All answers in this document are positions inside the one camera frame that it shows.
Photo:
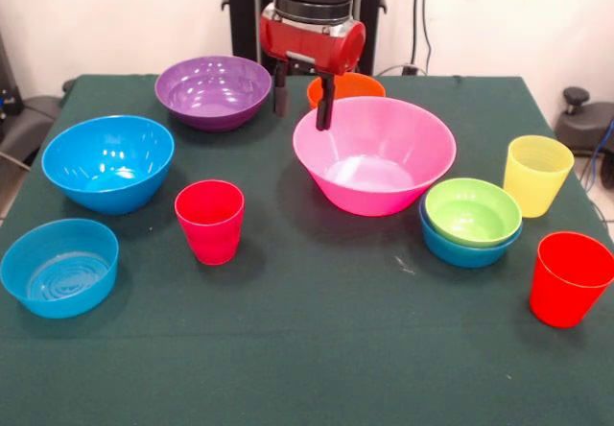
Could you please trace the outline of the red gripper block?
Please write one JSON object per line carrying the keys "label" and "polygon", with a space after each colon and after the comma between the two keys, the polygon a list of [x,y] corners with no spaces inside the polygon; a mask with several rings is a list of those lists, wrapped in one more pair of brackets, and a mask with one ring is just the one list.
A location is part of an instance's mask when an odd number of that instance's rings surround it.
{"label": "red gripper block", "polygon": [[[354,69],[366,43],[366,27],[349,18],[338,25],[301,23],[282,17],[273,3],[260,17],[260,42],[275,59],[296,60],[320,74],[322,98],[318,103],[318,130],[329,130],[333,108],[333,76]],[[287,63],[277,63],[273,72],[273,111],[284,117],[288,108]]]}

